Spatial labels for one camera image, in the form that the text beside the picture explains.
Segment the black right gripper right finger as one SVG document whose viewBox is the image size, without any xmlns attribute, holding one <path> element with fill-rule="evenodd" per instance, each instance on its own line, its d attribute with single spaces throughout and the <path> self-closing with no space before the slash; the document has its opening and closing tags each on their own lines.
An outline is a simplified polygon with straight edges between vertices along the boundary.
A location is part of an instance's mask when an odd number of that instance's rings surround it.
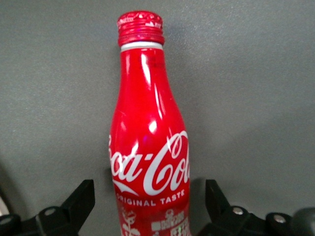
<svg viewBox="0 0 315 236">
<path fill-rule="evenodd" d="M 205 206 L 211 222 L 199 232 L 200 236 L 292 236 L 292 217 L 271 212 L 261 219 L 241 206 L 228 202 L 214 179 L 205 182 Z"/>
</svg>

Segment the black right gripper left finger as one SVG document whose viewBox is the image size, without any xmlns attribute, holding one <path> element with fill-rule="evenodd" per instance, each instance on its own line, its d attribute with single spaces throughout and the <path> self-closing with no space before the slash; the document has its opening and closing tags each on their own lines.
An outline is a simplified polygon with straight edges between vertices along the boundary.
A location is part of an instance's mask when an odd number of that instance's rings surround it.
<svg viewBox="0 0 315 236">
<path fill-rule="evenodd" d="M 77 236 L 95 206 L 95 187 L 86 179 L 61 206 L 50 206 L 28 220 L 17 214 L 0 217 L 2 236 Z"/>
</svg>

